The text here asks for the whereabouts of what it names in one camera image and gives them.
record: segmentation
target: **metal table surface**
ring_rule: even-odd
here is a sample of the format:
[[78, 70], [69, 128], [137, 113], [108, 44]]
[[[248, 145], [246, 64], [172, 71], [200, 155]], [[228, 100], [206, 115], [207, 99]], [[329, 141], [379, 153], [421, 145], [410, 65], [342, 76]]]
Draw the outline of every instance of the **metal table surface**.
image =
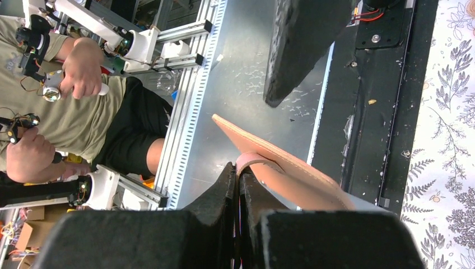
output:
[[[211, 120], [215, 113], [298, 158], [311, 161], [328, 58], [322, 58], [278, 108], [265, 105], [262, 91], [274, 4], [274, 0], [227, 1], [215, 52], [215, 59], [222, 59], [211, 65], [176, 208], [195, 200], [215, 182], [224, 165], [239, 156]], [[290, 208], [296, 207], [281, 201]]]

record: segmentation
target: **red wire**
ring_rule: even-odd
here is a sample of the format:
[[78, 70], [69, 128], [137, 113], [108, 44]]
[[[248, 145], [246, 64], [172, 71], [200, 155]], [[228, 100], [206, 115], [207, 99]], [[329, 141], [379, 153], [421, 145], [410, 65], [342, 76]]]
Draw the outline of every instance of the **red wire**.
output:
[[374, 18], [361, 18], [360, 21], [375, 21], [375, 20], [381, 18], [383, 15], [384, 15], [384, 13], [381, 13], [381, 14], [377, 15]]
[[361, 17], [361, 16], [364, 16], [364, 15], [370, 15], [370, 14], [374, 14], [374, 13], [378, 13], [379, 12], [379, 8], [375, 11], [371, 11], [371, 12], [367, 12], [367, 13], [361, 13], [359, 15], [355, 15], [355, 17]]

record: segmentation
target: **cardboard box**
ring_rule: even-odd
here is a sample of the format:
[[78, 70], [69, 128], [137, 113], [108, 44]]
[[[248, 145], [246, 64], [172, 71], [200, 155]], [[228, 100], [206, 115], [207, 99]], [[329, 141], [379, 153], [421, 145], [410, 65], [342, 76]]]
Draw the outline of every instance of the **cardboard box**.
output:
[[27, 221], [23, 224], [20, 236], [15, 248], [20, 251], [25, 251], [27, 248], [39, 248], [43, 245], [44, 241], [49, 235], [49, 232], [54, 227], [56, 222], [61, 219], [70, 209], [69, 205], [52, 205], [44, 207], [43, 219], [41, 217], [41, 209], [37, 208], [37, 211], [32, 215], [31, 221], [28, 214]]
[[29, 221], [44, 220], [44, 210], [44, 206], [28, 207], [26, 219]]

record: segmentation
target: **wire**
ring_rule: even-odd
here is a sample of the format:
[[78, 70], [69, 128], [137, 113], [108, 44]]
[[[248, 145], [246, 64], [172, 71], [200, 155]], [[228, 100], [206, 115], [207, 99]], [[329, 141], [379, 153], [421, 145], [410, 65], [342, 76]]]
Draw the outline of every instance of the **wire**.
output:
[[152, 68], [155, 67], [155, 65], [157, 64], [157, 61], [158, 61], [159, 59], [163, 59], [161, 55], [157, 56], [157, 57], [155, 58], [155, 60], [153, 60], [152, 66], [151, 66]]
[[87, 187], [87, 183], [84, 182], [84, 186], [81, 186], [80, 191], [77, 193], [77, 200], [78, 200], [78, 202], [82, 202], [82, 201], [84, 200], [84, 198], [86, 198], [86, 192], [87, 192], [86, 187]]
[[127, 57], [124, 57], [124, 56], [121, 56], [121, 55], [119, 55], [119, 58], [122, 59], [122, 60], [126, 60], [126, 61], [134, 61], [134, 62], [137, 62], [137, 63], [140, 63], [140, 64], [146, 64], [148, 66], [150, 65], [147, 62], [141, 62], [141, 61], [130, 59], [130, 58], [127, 58]]
[[374, 13], [378, 13], [379, 12], [379, 8], [375, 11], [371, 11], [371, 12], [367, 12], [367, 13], [361, 13], [361, 14], [356, 14], [354, 17], [361, 17], [361, 16], [366, 16], [366, 15], [371, 15], [371, 14], [374, 14]]
[[361, 18], [360, 21], [375, 21], [375, 20], [381, 18], [383, 15], [384, 15], [384, 13], [381, 13], [381, 14], [379, 14], [378, 16], [376, 16], [374, 18]]
[[39, 250], [36, 249], [26, 249], [25, 251], [19, 251], [18, 249], [15, 249], [14, 251], [11, 251], [8, 255], [25, 255], [27, 256], [28, 254], [38, 254], [40, 253]]
[[2, 230], [0, 231], [3, 236], [5, 236], [8, 240], [13, 240], [15, 237], [15, 230], [12, 227], [12, 222], [10, 221], [7, 225], [2, 227]]
[[[14, 121], [17, 117], [19, 117], [18, 113], [15, 113], [11, 108], [8, 108], [8, 107], [4, 106], [4, 107], [1, 107], [0, 109], [10, 110], [10, 112], [13, 115], [12, 118], [10, 119], [10, 122]], [[6, 133], [6, 132], [8, 132], [8, 130], [1, 131], [0, 133]]]
[[[355, 15], [353, 17], [353, 21], [366, 21], [366, 22], [370, 22], [370, 21], [375, 21], [379, 18], [381, 18], [383, 15], [384, 15], [384, 11], [385, 9], [377, 9], [375, 11], [371, 11], [371, 12], [366, 12], [366, 13], [362, 13], [362, 14], [359, 14], [359, 15]], [[367, 16], [367, 15], [372, 15], [372, 14], [376, 14], [380, 12], [377, 16], [375, 17], [362, 17], [362, 16]]]
[[36, 91], [36, 93], [38, 94], [38, 91], [40, 90], [39, 88], [37, 88], [37, 89], [34, 89], [34, 90], [27, 90], [27, 89], [24, 87], [24, 85], [23, 85], [23, 81], [24, 81], [26, 78], [28, 78], [28, 77], [27, 77], [27, 76], [25, 76], [25, 77], [23, 77], [23, 78], [20, 80], [20, 86], [21, 86], [21, 88], [22, 88], [24, 91], [27, 91], [27, 92], [33, 92], [33, 91]]
[[121, 196], [119, 192], [116, 192], [116, 193], [114, 194], [114, 196], [112, 196], [112, 203], [114, 203], [114, 198], [115, 198], [115, 196], [117, 196], [117, 195], [119, 196], [120, 206], [115, 206], [115, 207], [120, 208], [120, 209], [122, 209], [122, 210], [125, 210], [125, 206], [124, 206], [124, 194], [122, 194], [122, 196]]
[[46, 77], [46, 71], [44, 71], [44, 69], [43, 69], [43, 68], [41, 67], [41, 65], [38, 63], [38, 59], [35, 60], [35, 64], [36, 64], [36, 66], [38, 66], [38, 68], [39, 68], [41, 71], [43, 71], [44, 76]]

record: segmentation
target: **olive t-shirt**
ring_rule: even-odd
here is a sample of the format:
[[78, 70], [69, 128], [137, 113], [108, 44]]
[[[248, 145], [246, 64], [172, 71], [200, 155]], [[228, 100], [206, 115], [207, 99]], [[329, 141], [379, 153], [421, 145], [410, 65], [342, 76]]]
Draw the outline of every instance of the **olive t-shirt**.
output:
[[[0, 16], [0, 117], [12, 118], [34, 113], [40, 118], [39, 133], [51, 142], [58, 151], [70, 152], [89, 162], [101, 150], [107, 129], [122, 103], [125, 93], [125, 79], [103, 76], [109, 85], [105, 96], [74, 99], [71, 95], [50, 103], [34, 90], [39, 83], [30, 77], [24, 78], [18, 63], [23, 50], [18, 46], [15, 32], [22, 25], [21, 18]], [[60, 70], [61, 64], [50, 62], [59, 52], [66, 36], [50, 34], [50, 45], [41, 67], [45, 72]], [[8, 137], [0, 133], [0, 171], [6, 170], [6, 147]]]

